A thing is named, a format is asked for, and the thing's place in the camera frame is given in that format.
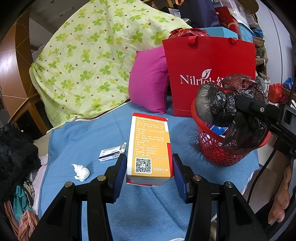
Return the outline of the right hand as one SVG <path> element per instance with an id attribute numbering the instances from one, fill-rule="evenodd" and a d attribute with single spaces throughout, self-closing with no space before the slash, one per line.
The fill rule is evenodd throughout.
<path id="1" fill-rule="evenodd" d="M 285 217 L 285 209 L 290 203 L 290 194 L 288 192 L 288 184 L 292 176 L 291 168 L 288 166 L 284 172 L 283 181 L 275 196 L 273 206 L 268 215 L 268 223 L 272 225 L 275 221 L 282 222 Z"/>

